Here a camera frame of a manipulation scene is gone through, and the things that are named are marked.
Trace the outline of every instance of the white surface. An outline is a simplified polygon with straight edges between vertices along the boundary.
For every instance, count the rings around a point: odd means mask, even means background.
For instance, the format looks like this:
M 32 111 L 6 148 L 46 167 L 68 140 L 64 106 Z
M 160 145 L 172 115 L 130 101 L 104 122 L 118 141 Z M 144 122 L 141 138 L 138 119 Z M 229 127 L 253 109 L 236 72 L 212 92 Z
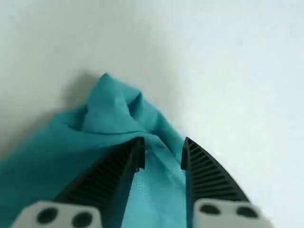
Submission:
M 47 224 L 38 223 L 37 217 L 39 213 L 49 208 L 57 209 L 57 215 L 54 220 Z M 86 228 L 103 228 L 102 218 L 97 208 L 50 201 L 38 201 L 24 208 L 11 228 L 75 228 L 72 225 L 73 218 L 83 212 L 92 216 L 92 221 L 89 226 L 85 226 Z
M 200 211 L 204 205 L 215 206 L 220 214 L 208 214 Z M 256 212 L 258 218 L 240 216 L 240 207 L 250 208 Z M 199 199 L 194 203 L 193 228 L 274 228 L 260 210 L 250 203 L 233 202 L 217 199 Z
M 1 0 L 1 154 L 107 71 L 276 227 L 304 227 L 303 12 L 302 0 Z

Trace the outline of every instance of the teal towel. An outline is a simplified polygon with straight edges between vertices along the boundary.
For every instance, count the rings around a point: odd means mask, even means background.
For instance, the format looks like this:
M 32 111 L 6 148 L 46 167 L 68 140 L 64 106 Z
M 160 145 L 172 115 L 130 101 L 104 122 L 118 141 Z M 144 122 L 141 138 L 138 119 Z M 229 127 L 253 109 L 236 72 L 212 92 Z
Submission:
M 183 140 L 139 90 L 107 74 L 86 105 L 54 116 L 0 163 L 0 227 L 23 207 L 52 200 L 111 146 L 138 136 L 146 168 L 134 176 L 122 228 L 186 228 Z

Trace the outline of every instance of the white background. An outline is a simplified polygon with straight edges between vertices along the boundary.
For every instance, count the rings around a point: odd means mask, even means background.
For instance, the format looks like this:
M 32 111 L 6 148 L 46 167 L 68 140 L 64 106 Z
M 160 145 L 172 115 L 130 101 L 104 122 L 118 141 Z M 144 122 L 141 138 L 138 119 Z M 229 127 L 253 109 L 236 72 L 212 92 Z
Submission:
M 0 0 L 1 157 L 104 72 L 304 227 L 304 1 Z

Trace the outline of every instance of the screw hole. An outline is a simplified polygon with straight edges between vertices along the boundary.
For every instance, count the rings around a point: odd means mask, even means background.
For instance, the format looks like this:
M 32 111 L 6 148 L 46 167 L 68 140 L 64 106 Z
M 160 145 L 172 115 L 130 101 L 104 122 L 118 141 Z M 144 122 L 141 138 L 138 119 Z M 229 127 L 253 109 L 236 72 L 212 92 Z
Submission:
M 247 218 L 258 218 L 257 213 L 249 207 L 239 207 L 237 209 L 237 214 Z
M 92 222 L 92 215 L 88 212 L 81 212 L 74 216 L 72 225 L 76 228 L 88 227 Z
M 37 216 L 37 222 L 41 225 L 45 225 L 53 222 L 58 214 L 57 208 L 46 208 L 39 212 Z
M 200 212 L 206 213 L 206 214 L 211 214 L 211 215 L 219 215 L 220 211 L 216 206 L 210 205 L 210 204 L 205 204 L 200 207 Z

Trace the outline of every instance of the crumpled fabric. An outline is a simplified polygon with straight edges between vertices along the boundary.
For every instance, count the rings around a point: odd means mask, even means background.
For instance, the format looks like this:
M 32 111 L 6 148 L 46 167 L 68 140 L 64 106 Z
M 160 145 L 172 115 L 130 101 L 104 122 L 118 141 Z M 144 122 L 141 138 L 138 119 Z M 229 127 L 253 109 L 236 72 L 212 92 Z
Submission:
M 112 146 L 145 138 L 146 167 L 136 173 L 122 228 L 185 228 L 183 140 L 142 93 L 104 74 L 87 104 L 55 115 L 0 162 L 0 227 L 54 197 Z

